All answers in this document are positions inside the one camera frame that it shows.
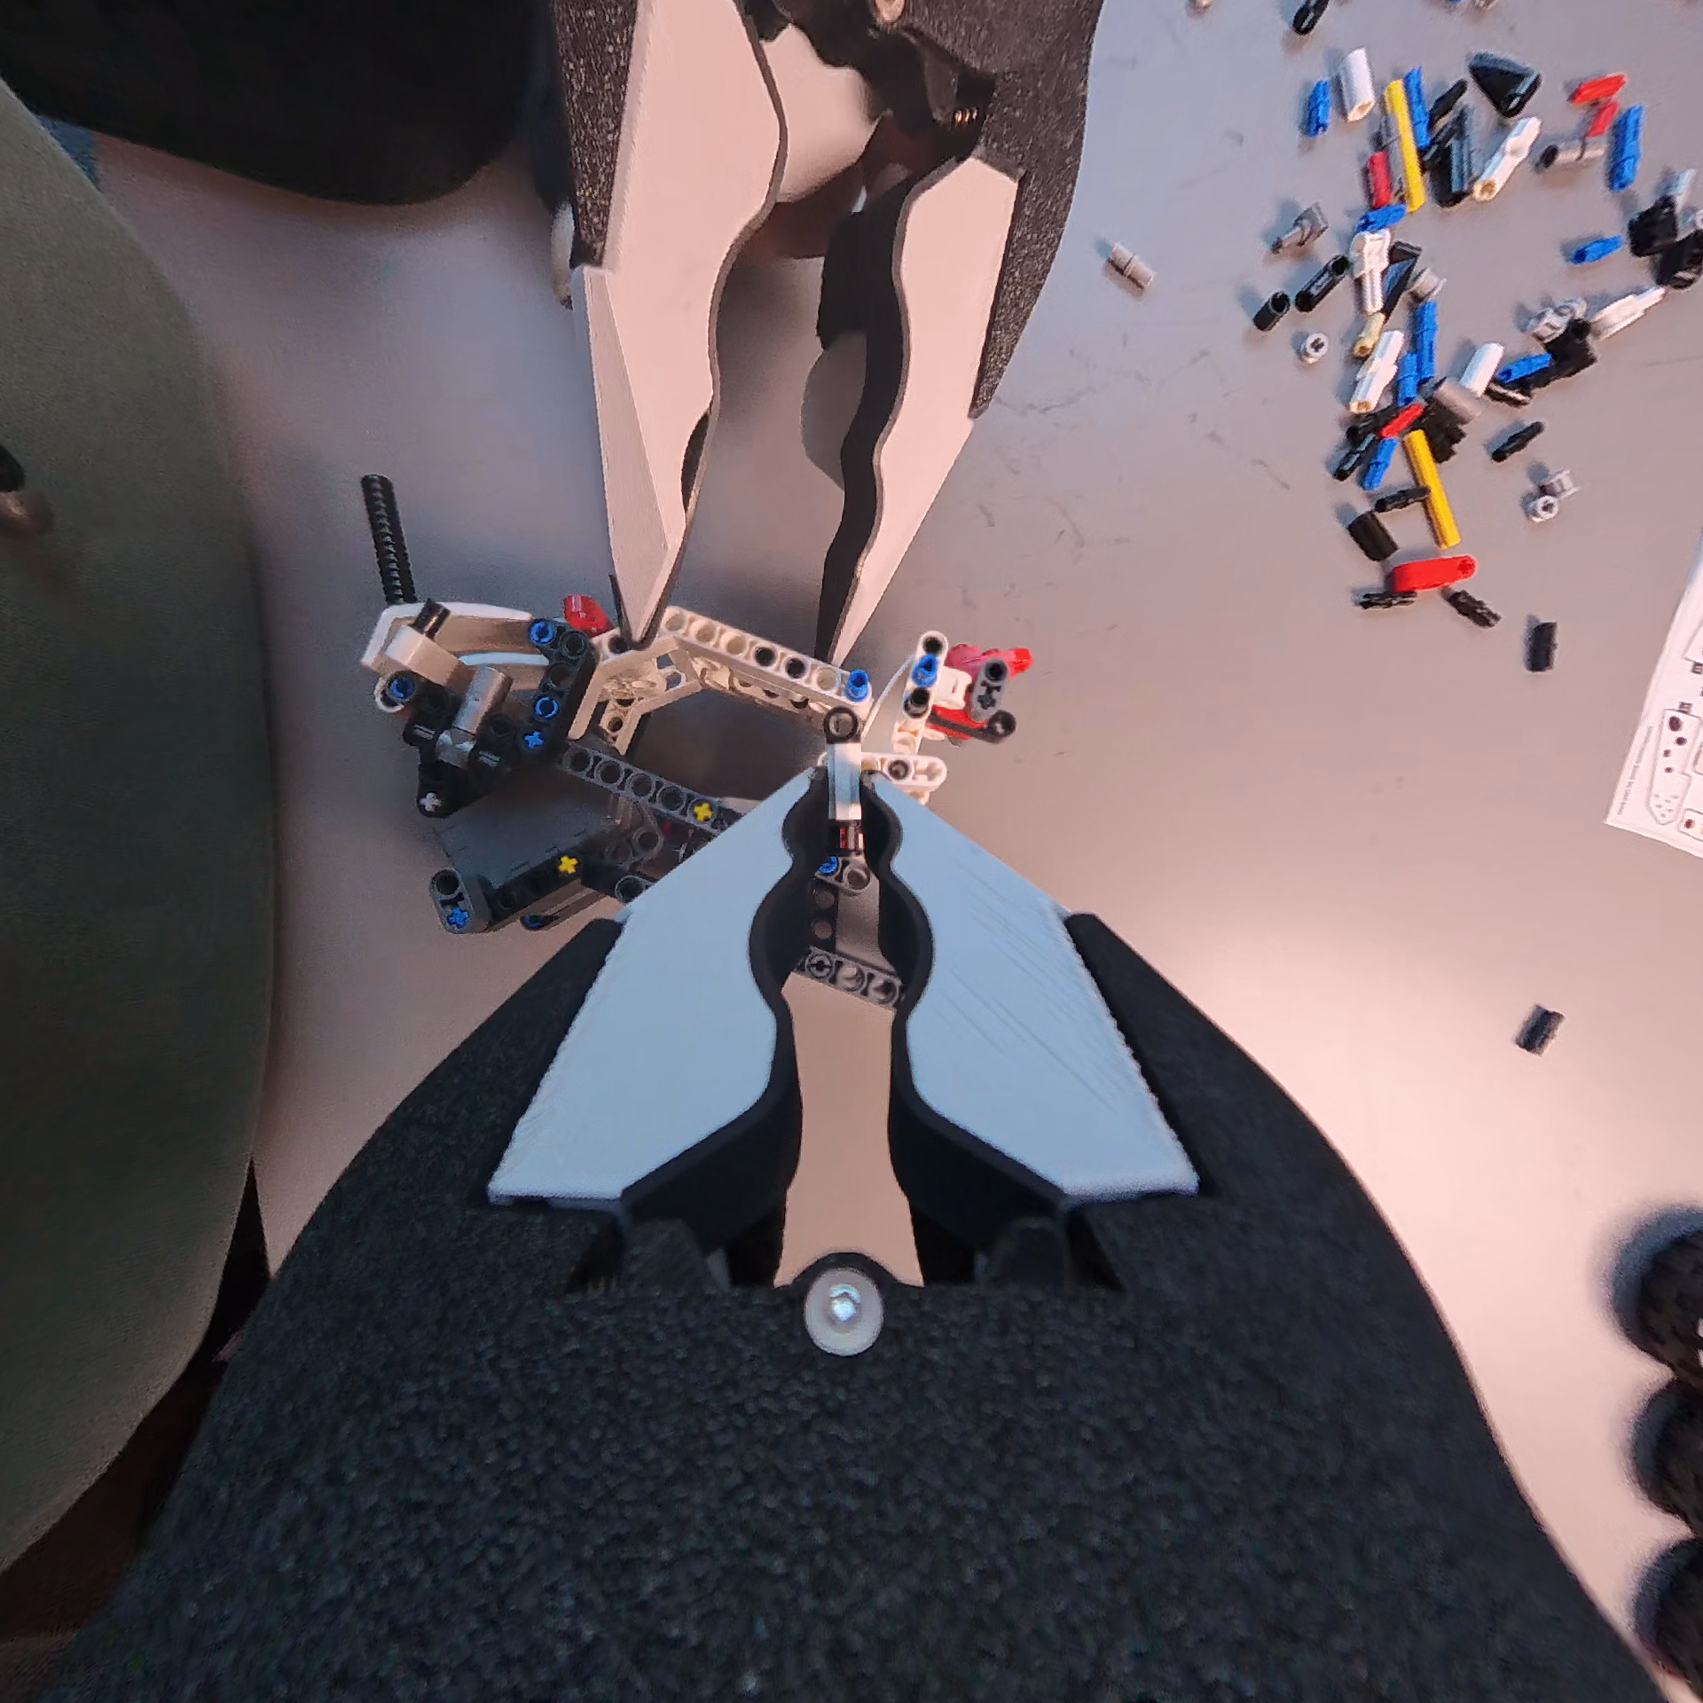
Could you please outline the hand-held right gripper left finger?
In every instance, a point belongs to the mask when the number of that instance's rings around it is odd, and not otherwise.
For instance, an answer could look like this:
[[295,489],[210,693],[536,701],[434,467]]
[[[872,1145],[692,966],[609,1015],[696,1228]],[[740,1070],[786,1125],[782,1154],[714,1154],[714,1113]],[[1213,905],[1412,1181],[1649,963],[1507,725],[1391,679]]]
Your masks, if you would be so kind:
[[769,1217],[799,1157],[782,996],[809,938],[818,779],[792,779],[620,934],[486,1196],[622,1217]]

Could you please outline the sticker sheet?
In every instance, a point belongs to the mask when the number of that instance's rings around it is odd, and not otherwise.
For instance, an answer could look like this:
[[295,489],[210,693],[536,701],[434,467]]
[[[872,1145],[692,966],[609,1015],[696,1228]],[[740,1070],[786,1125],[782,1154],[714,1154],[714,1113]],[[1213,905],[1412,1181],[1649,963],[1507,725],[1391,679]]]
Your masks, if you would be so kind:
[[1607,826],[1700,858],[1700,563],[1658,659]]

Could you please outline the pile of small toy pieces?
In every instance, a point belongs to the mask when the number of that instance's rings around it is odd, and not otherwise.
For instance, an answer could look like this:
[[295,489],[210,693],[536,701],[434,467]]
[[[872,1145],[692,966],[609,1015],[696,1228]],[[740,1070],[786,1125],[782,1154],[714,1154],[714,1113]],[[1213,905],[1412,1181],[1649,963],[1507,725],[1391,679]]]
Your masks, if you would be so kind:
[[1297,185],[1251,317],[1332,365],[1352,609],[1552,619],[1700,511],[1700,3],[1284,3]]

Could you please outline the white black toy truck model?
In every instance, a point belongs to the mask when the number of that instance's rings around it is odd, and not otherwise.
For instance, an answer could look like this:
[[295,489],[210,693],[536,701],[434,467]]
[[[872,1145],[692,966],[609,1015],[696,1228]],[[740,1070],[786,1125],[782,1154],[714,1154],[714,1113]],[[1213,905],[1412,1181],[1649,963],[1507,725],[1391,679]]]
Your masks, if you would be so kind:
[[925,632],[885,689],[805,651],[691,609],[666,609],[628,650],[594,601],[541,618],[470,602],[392,606],[363,667],[373,701],[417,754],[417,811],[443,866],[430,895],[449,935],[540,934],[594,900],[628,905],[730,831],[747,803],[641,767],[646,716],[696,693],[782,712],[863,718],[863,771],[916,803],[945,783],[935,743],[1003,743],[1028,650],[979,650]]

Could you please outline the grey desk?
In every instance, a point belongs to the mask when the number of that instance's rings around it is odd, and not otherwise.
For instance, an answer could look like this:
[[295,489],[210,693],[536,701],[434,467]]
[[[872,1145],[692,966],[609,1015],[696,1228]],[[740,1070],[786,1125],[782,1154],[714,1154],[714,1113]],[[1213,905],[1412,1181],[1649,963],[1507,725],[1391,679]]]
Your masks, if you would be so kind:
[[[1604,815],[1700,543],[1565,585],[1557,669],[1449,609],[1357,611],[1332,365],[1251,310],[1300,268],[1284,3],[1106,3],[1055,272],[857,651],[1028,647],[1019,732],[941,815],[1100,915],[1358,1171],[1503,1452],[1619,1622],[1671,1543],[1627,1478],[1651,1362],[1614,1258],[1700,1203],[1700,861]],[[609,596],[586,317],[523,157],[340,210],[134,143],[103,182],[198,320],[263,585],[279,994],[259,1199],[279,1264],[404,1096],[567,935],[459,945],[411,761],[357,667],[357,477],[394,477],[439,596]],[[1106,268],[1124,244],[1148,292]],[[1565,1025],[1515,1045],[1528,1015]]]

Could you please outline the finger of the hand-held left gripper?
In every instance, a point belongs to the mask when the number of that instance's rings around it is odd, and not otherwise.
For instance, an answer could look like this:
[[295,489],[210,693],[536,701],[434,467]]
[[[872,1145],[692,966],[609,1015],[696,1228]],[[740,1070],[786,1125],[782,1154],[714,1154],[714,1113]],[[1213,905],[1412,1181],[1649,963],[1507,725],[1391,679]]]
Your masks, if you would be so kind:
[[843,489],[818,651],[843,664],[963,456],[1016,182],[985,159],[863,157],[832,234],[802,447]]
[[607,257],[583,270],[609,548],[631,647],[670,606],[715,411],[714,317],[786,128],[740,3],[641,3]]

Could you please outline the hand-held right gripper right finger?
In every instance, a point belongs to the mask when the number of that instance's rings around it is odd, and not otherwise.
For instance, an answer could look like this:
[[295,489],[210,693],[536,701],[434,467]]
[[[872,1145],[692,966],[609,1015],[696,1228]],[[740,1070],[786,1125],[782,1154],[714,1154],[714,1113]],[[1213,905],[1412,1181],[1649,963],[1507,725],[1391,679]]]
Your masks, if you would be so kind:
[[1066,910],[896,785],[869,790],[880,941],[905,983],[890,1147],[927,1217],[1199,1187]]

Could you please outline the person's clothed body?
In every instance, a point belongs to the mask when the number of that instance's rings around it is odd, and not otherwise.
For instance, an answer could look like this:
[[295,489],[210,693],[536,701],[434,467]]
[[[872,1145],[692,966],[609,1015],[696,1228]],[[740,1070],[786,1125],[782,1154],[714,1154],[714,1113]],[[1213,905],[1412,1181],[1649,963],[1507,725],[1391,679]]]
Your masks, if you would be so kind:
[[204,1341],[272,986],[263,641],[189,312],[4,91],[4,1565]]

